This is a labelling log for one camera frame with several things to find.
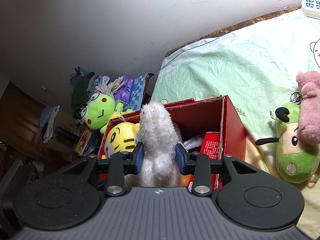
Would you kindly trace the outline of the mauve pink bear plush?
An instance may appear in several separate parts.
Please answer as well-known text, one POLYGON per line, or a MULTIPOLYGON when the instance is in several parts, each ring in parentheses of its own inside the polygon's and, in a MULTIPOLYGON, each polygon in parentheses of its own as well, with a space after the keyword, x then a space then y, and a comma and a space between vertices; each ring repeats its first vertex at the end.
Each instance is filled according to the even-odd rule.
POLYGON ((298 123, 299 135, 310 145, 319 145, 319 72, 299 72, 296 76, 302 97, 298 123))

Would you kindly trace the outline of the yellow tiger plush toy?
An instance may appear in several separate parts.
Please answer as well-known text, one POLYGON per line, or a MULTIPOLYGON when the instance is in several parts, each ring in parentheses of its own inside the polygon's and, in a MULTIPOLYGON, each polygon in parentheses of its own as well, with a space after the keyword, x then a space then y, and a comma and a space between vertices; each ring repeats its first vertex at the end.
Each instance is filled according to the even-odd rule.
POLYGON ((101 159, 108 159, 118 152, 132 152, 137 144, 139 123, 121 122, 110 129, 102 140, 101 159))

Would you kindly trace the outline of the dark green cap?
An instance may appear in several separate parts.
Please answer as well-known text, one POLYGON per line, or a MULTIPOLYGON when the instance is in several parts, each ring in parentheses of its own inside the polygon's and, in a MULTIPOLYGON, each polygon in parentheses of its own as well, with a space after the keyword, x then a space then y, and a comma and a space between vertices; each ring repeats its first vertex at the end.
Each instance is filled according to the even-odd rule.
POLYGON ((88 102, 88 85, 91 78, 95 75, 94 72, 90 72, 84 76, 81 76, 75 84, 72 91, 71 108, 73 111, 73 118, 80 119, 80 112, 87 105, 88 102))

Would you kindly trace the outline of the purple tissue pack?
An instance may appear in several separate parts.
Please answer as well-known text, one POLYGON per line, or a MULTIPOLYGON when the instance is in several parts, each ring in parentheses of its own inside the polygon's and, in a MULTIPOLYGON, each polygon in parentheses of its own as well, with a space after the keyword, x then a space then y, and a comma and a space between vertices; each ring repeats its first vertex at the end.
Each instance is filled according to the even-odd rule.
POLYGON ((122 78, 122 86, 115 93, 114 99, 117 103, 121 102, 124 106, 126 106, 130 101, 133 86, 133 78, 131 78, 128 75, 123 75, 122 78))

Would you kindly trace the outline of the colourful picture book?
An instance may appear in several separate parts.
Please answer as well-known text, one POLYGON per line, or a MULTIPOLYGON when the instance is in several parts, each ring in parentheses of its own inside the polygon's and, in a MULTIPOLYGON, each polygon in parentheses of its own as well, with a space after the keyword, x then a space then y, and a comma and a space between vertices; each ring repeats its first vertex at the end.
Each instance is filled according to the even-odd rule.
POLYGON ((91 134, 92 134, 92 131, 90 129, 85 129, 85 131, 83 132, 76 148, 75 148, 75 151, 78 155, 82 156, 84 151, 85 151, 85 148, 89 142, 89 139, 91 137, 91 134))

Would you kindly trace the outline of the white bunny plush blue bow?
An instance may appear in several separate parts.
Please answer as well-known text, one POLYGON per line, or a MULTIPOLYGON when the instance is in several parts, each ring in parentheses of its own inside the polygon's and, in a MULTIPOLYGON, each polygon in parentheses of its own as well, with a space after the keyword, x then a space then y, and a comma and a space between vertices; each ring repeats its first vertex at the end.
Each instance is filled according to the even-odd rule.
POLYGON ((183 147, 187 151, 195 149, 195 148, 199 148, 199 147, 202 146, 203 140, 204 140, 204 135, 198 135, 198 136, 195 136, 195 137, 193 137, 191 139, 183 141, 178 124, 174 123, 174 128, 175 128, 175 131, 176 131, 176 133, 178 135, 179 142, 183 145, 183 147))

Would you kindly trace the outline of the small white lamb plush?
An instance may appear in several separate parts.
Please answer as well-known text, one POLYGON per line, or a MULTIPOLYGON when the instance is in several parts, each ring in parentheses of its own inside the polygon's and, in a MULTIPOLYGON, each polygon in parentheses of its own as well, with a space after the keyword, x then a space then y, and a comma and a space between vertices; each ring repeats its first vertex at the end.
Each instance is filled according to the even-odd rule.
POLYGON ((125 176, 126 187, 178 187, 181 174, 175 157, 180 139, 169 112, 159 102, 150 102, 140 111, 139 137, 144 159, 139 174, 125 176))

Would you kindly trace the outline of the orange gourd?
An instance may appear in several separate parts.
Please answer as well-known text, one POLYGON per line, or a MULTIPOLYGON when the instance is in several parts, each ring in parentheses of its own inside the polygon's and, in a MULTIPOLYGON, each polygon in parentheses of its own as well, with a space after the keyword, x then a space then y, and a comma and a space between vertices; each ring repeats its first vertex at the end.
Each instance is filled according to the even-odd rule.
POLYGON ((181 186, 189 187, 190 184, 193 183, 194 176, 193 175, 181 175, 181 186))

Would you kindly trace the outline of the red cardboard box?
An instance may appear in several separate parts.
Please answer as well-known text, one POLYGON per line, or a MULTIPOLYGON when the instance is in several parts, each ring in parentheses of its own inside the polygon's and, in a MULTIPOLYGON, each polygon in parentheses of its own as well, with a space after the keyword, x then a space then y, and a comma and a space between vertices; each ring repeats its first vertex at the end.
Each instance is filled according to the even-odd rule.
MULTIPOLYGON (((245 128, 229 97, 222 96, 200 101, 187 100, 163 106, 169 112, 172 123, 178 124, 183 141, 198 135, 205 135, 207 132, 219 132, 220 157, 232 154, 239 159, 244 159, 245 128)), ((121 122, 140 124, 140 111, 112 119, 105 134, 121 122)), ((217 167, 210 166, 210 159, 206 154, 201 153, 199 157, 195 157, 190 151, 187 152, 186 175, 194 173, 195 164, 199 161, 203 172, 208 175, 205 185, 212 190, 211 174, 217 174, 219 178, 217 167)), ((107 195, 121 196, 132 188, 125 186, 125 176, 128 174, 136 175, 132 159, 132 152, 118 152, 112 154, 110 158, 98 162, 101 172, 105 176, 107 195)))

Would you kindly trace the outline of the red printed carton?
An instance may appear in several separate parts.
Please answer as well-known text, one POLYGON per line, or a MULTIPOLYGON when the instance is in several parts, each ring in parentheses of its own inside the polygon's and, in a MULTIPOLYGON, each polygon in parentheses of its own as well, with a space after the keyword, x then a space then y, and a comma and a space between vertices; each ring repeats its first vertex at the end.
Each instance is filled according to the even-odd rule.
MULTIPOLYGON (((202 141, 200 153, 206 154, 209 159, 219 159, 220 133, 207 132, 202 141)), ((217 189, 217 174, 211 174, 212 189, 217 189)), ((188 181, 188 190, 191 192, 194 176, 191 176, 188 181)))

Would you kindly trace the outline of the green hooded doll plush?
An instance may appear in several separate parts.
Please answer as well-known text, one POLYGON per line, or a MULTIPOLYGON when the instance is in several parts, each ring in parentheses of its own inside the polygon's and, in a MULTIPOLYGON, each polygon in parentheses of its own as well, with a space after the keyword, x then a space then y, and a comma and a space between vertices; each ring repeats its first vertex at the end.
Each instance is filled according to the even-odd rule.
POLYGON ((294 184, 317 183, 319 146, 307 144, 298 133, 300 106, 288 102, 275 110, 276 136, 255 141, 258 146, 276 145, 276 167, 281 177, 294 184))

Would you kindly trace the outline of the green frog plush toy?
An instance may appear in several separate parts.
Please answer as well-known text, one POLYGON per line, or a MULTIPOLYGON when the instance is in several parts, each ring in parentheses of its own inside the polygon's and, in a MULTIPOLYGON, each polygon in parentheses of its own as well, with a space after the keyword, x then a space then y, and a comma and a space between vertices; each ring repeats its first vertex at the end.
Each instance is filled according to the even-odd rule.
POLYGON ((99 130, 104 134, 111 119, 119 117, 121 114, 132 113, 132 109, 124 111, 123 103, 116 103, 114 98, 103 93, 94 93, 87 103, 87 106, 80 112, 81 120, 88 128, 99 130))

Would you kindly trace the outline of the blue checkered towel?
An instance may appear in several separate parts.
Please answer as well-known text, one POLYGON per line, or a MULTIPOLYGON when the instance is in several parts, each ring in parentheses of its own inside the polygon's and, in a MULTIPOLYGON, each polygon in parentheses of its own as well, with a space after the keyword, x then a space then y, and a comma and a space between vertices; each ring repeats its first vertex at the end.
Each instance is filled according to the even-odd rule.
POLYGON ((134 79, 131 89, 130 101, 128 108, 133 111, 140 110, 143 102, 145 89, 148 87, 149 79, 153 77, 153 73, 146 73, 134 79))

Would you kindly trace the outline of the green cartoon bear bedsheet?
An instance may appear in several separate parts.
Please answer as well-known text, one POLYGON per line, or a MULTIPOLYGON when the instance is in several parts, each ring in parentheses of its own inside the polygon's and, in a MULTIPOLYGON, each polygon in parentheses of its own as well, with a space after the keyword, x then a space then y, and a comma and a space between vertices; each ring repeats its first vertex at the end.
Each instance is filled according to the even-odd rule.
POLYGON ((297 90, 296 75, 319 71, 310 44, 319 40, 319 20, 298 9, 218 38, 185 46, 165 58, 152 100, 175 102, 230 98, 249 133, 245 160, 277 175, 274 111, 297 90))

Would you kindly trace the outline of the white power strip blue sockets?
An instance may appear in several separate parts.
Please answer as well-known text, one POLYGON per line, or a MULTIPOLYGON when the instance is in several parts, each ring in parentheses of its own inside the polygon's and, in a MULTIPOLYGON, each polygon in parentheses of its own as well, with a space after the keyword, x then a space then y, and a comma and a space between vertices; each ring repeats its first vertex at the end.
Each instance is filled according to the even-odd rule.
POLYGON ((302 0, 303 14, 310 18, 320 19, 320 1, 302 0))

